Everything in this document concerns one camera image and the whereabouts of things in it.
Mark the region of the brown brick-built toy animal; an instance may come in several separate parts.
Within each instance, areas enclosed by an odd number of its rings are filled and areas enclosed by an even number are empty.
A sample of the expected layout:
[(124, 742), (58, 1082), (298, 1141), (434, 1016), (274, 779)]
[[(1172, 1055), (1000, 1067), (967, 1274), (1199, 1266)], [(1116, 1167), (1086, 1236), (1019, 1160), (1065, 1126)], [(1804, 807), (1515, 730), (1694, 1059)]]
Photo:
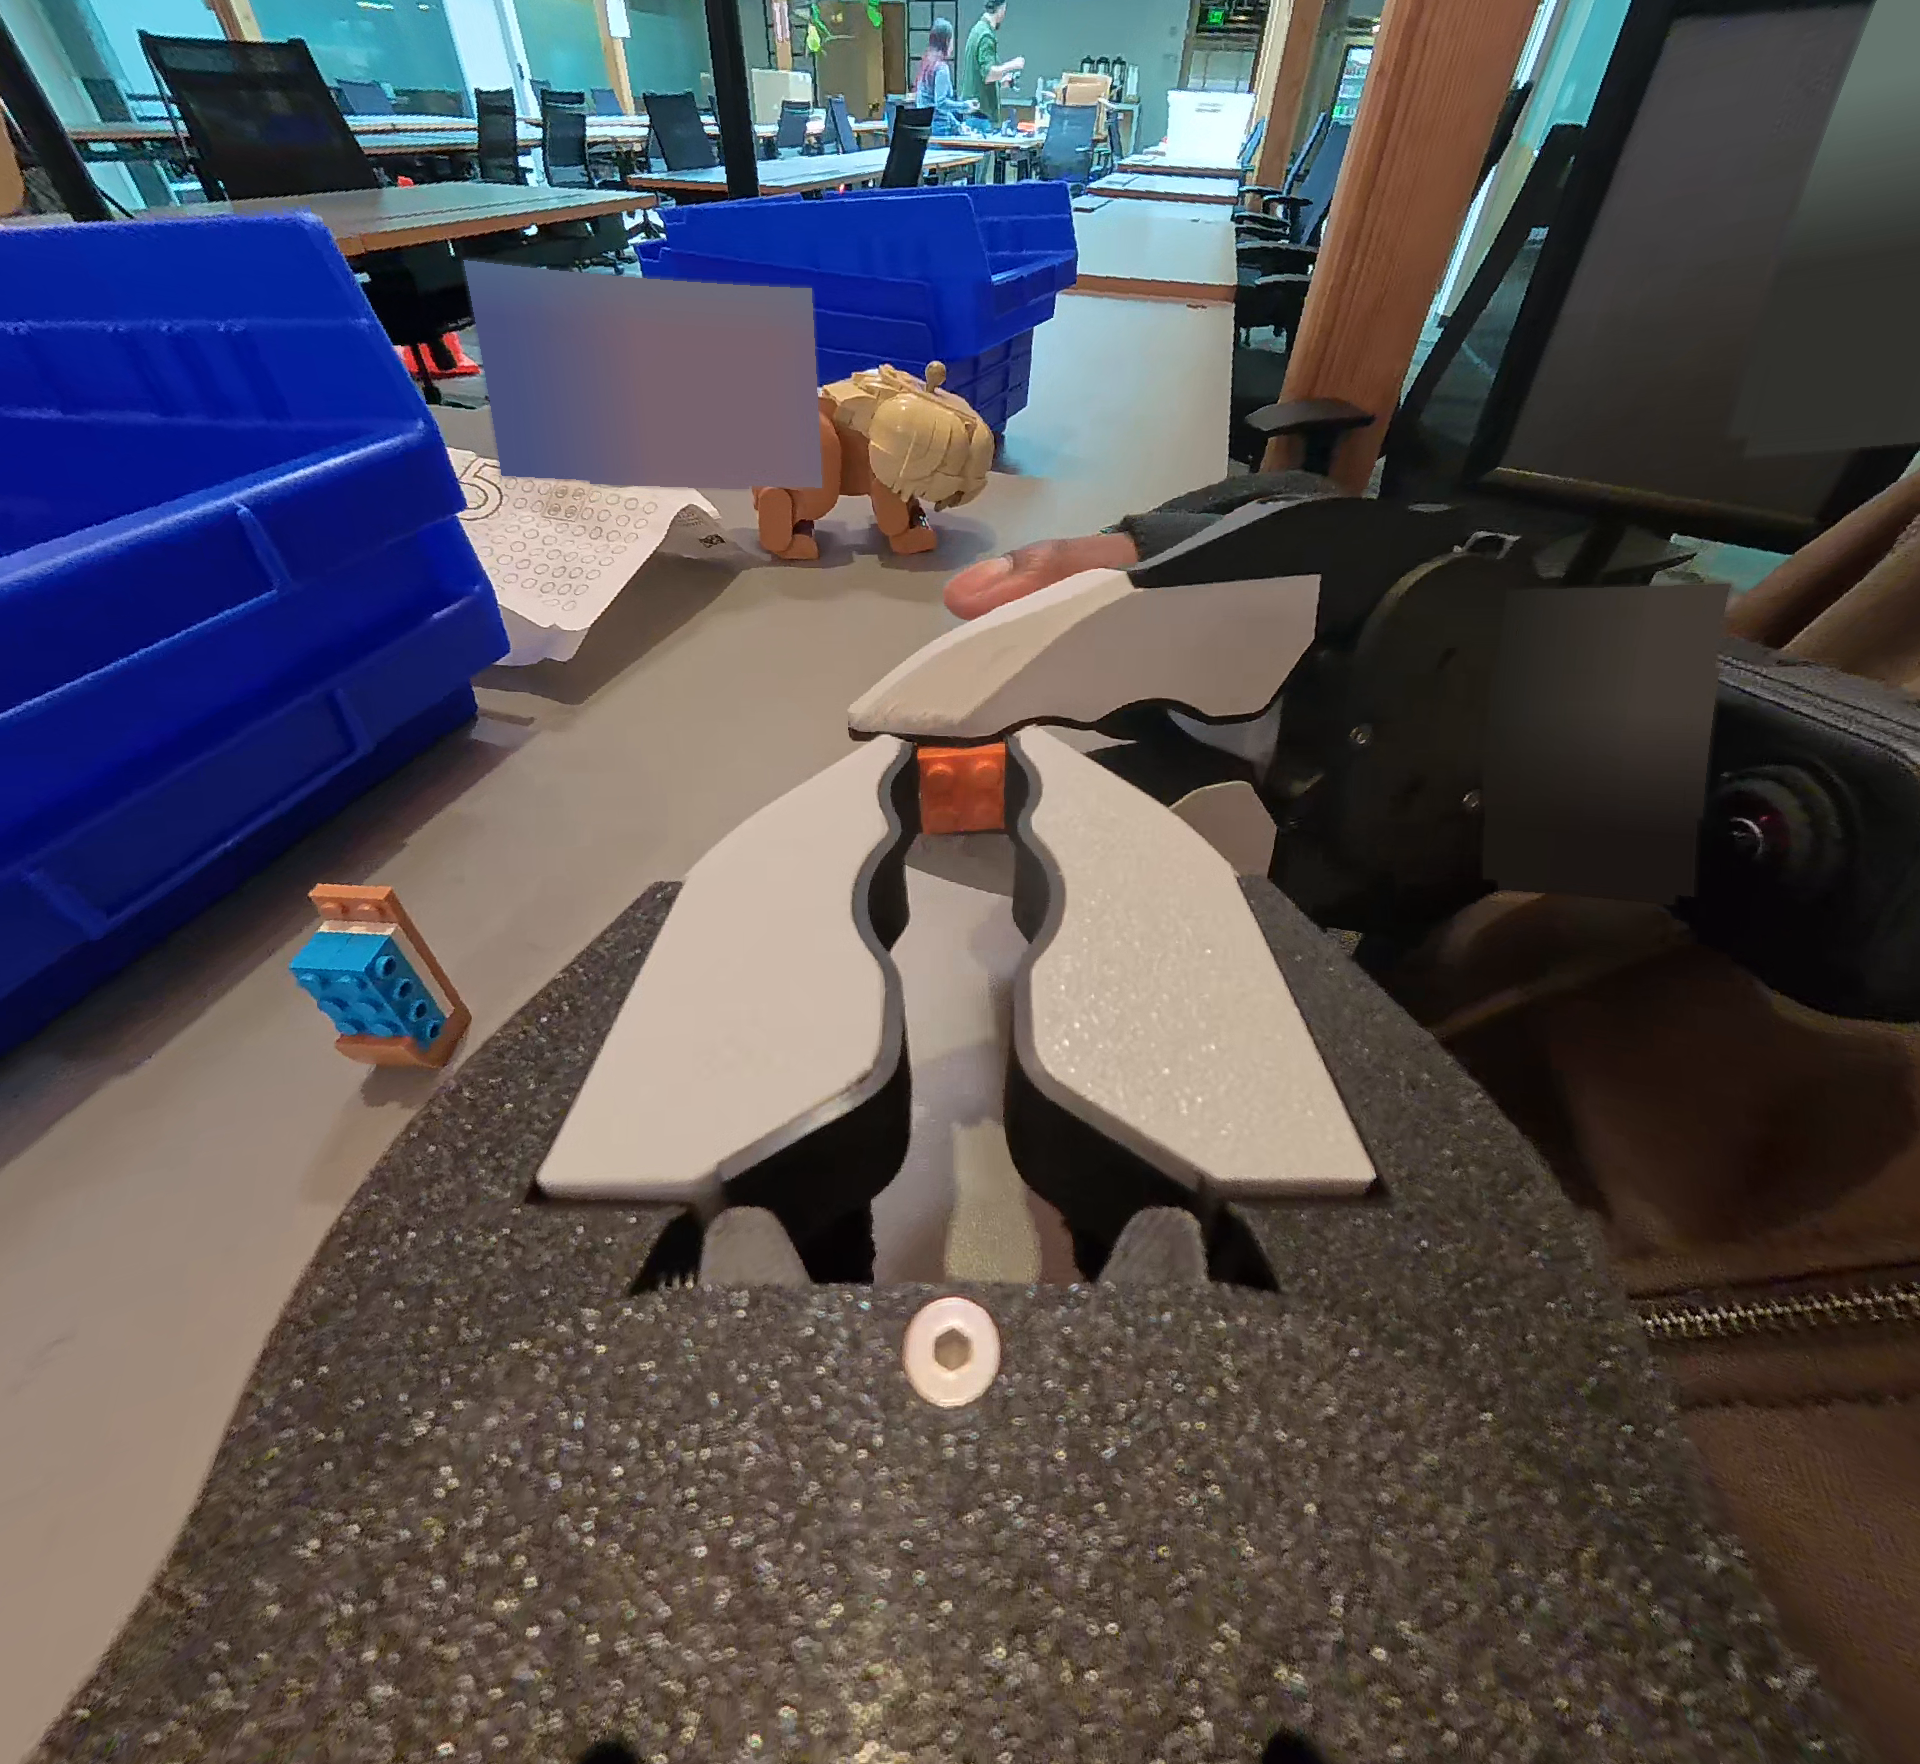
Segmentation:
[(820, 481), (808, 490), (752, 495), (759, 547), (774, 558), (814, 561), (814, 529), (835, 504), (864, 499), (898, 557), (936, 551), (930, 511), (970, 504), (986, 487), (996, 437), (948, 390), (948, 368), (924, 375), (880, 366), (818, 390)]

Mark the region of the stack of nested blue bins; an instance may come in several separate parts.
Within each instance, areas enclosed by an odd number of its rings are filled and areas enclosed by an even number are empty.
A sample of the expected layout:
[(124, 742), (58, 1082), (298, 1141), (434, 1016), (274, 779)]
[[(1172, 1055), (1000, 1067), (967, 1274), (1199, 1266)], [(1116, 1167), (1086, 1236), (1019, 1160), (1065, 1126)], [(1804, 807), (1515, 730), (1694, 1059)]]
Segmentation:
[(940, 363), (996, 440), (1076, 278), (1071, 188), (1041, 179), (673, 207), (636, 254), (663, 280), (806, 288), (818, 386)]

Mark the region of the white printed paper sheet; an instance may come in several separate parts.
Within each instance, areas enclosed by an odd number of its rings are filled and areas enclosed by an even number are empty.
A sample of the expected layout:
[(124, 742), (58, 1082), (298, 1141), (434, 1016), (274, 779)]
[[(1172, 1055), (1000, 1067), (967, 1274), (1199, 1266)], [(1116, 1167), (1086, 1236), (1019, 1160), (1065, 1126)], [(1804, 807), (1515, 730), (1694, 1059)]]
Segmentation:
[(492, 455), (447, 450), (461, 524), (500, 611), (506, 667), (568, 662), (656, 557), (738, 564), (747, 555), (698, 493), (515, 478)]

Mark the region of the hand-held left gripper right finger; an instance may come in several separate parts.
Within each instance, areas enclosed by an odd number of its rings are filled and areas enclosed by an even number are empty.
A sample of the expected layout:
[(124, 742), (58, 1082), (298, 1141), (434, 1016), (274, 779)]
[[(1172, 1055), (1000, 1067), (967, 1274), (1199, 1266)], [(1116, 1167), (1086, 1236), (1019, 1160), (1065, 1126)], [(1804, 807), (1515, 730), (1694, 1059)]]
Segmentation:
[(1232, 866), (1043, 729), (1015, 737), (1039, 925), (1015, 1059), (1046, 1106), (1221, 1202), (1350, 1197), (1376, 1166)]

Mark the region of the blue plastic bin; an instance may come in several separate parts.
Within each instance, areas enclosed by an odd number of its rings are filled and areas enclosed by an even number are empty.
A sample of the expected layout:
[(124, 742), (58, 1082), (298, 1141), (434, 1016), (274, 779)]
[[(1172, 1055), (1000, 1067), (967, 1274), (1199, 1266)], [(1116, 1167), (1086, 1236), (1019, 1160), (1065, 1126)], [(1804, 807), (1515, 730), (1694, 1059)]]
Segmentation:
[(463, 507), (316, 218), (3, 228), (3, 1051), (473, 718)]

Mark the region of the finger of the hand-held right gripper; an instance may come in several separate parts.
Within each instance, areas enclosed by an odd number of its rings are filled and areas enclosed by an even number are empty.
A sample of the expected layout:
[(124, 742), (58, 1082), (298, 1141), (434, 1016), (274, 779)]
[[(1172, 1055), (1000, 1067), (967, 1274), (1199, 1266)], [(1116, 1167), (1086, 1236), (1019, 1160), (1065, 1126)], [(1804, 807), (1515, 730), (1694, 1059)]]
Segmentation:
[(994, 742), (1043, 721), (1093, 729), (1152, 701), (1254, 718), (1308, 649), (1316, 607), (1316, 577), (1066, 577), (916, 652), (851, 704), (848, 734)]
[(1240, 877), (1267, 879), (1277, 822), (1245, 781), (1212, 783), (1173, 801), (1169, 811), (1199, 835)]

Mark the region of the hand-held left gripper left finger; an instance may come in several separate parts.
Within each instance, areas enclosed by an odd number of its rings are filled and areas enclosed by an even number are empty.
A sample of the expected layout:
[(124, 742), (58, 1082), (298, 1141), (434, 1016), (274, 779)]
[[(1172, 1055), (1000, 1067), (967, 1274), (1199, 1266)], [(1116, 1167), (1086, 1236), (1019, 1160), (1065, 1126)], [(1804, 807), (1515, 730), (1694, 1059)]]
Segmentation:
[(805, 1147), (871, 1197), (910, 1122), (916, 755), (856, 744), (695, 863), (539, 1171), (551, 1199), (720, 1205)]

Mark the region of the black framed monitor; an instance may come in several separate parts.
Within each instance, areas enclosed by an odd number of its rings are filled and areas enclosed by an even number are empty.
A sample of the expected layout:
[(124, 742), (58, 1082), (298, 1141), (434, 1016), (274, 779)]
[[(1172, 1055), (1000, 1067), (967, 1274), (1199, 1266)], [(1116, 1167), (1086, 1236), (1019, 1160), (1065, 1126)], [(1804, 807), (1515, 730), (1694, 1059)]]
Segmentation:
[(1789, 552), (1912, 445), (1748, 455), (1733, 419), (1874, 0), (1630, 0), (1464, 484)]

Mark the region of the black stand pole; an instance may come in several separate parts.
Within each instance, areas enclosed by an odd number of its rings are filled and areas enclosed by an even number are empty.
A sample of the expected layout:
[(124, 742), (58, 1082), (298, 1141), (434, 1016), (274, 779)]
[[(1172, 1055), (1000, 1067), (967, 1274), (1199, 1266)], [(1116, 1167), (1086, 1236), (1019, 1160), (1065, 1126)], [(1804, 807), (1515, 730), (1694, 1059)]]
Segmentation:
[(758, 145), (752, 121), (747, 65), (744, 57), (738, 0), (703, 0), (707, 18), (707, 57), (713, 84), (713, 115), (726, 195), (758, 195)]

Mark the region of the black framed dark panel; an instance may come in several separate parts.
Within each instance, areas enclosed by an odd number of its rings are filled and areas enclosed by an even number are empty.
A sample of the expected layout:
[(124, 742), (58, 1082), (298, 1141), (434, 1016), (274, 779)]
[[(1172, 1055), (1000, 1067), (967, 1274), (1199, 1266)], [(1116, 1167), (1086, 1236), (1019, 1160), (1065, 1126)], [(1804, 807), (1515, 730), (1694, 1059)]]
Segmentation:
[(1384, 502), (1439, 504), (1460, 490), (1464, 461), (1580, 139), (1580, 126), (1555, 126), (1549, 131), (1501, 228), (1446, 315), (1381, 445)]

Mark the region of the wooden support post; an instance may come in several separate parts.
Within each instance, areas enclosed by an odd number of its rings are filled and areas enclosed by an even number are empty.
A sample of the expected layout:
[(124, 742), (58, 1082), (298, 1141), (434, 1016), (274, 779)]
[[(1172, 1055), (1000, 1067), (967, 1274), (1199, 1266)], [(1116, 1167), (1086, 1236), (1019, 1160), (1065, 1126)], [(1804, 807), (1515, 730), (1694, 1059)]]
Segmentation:
[(1348, 497), (1371, 478), (1538, 7), (1384, 5), (1282, 390), (1287, 404), (1371, 413), (1330, 455), (1330, 481)]

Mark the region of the person's brown jacket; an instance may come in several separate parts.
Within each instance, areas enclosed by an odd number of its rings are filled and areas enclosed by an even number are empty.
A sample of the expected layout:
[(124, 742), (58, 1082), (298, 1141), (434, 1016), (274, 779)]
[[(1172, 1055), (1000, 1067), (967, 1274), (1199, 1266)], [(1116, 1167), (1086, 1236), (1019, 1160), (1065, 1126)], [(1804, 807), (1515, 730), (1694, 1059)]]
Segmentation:
[(1398, 990), (1597, 1216), (1789, 1642), (1916, 1760), (1916, 467), (1734, 599), (1515, 594)]

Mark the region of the row of black office chairs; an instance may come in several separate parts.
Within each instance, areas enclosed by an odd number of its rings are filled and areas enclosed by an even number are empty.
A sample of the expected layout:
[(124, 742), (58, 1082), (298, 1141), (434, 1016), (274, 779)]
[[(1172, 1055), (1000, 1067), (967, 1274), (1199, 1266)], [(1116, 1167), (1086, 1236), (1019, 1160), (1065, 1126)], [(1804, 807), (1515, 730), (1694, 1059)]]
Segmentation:
[[(148, 69), (160, 81), (174, 121), (184, 129), (205, 195), (214, 202), (291, 197), (300, 194), (373, 191), (381, 167), (430, 158), (454, 147), (456, 161), (477, 158), (477, 121), (383, 126), (393, 142), (386, 153), (369, 147), (369, 133), (349, 121), (332, 89), (300, 43), (260, 44), (184, 40), (138, 35)], [(502, 185), (521, 184), (523, 149), (563, 138), (561, 167), (546, 182), (559, 188), (622, 188), (635, 182), (639, 159), (653, 147), (641, 120), (595, 120), (579, 94), (544, 98), (531, 121), (500, 103)], [(960, 131), (950, 147), (930, 147), (918, 172), (887, 173), (887, 149), (848, 149), (820, 158), (759, 159), (753, 165), (759, 195), (818, 197), (845, 189), (958, 188), (972, 176), (988, 135)]]

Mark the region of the orange toy brick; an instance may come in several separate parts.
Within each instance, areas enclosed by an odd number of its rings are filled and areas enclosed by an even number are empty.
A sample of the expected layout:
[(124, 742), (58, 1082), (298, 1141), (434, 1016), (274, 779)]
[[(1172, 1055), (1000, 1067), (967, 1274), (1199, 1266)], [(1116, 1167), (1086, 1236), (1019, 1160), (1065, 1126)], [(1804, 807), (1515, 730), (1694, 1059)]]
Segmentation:
[(997, 835), (1005, 827), (1005, 744), (916, 750), (924, 837)]

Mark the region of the blue and brown brick assembly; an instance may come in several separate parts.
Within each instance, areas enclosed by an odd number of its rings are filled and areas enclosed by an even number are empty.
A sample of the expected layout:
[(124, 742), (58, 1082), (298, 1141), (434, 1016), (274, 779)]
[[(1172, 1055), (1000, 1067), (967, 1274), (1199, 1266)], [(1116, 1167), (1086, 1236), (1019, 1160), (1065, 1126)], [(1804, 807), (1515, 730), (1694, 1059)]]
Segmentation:
[(289, 973), (338, 1033), (338, 1055), (373, 1067), (441, 1068), (468, 1034), (469, 1010), (397, 892), (323, 884), (309, 900), (316, 930)]

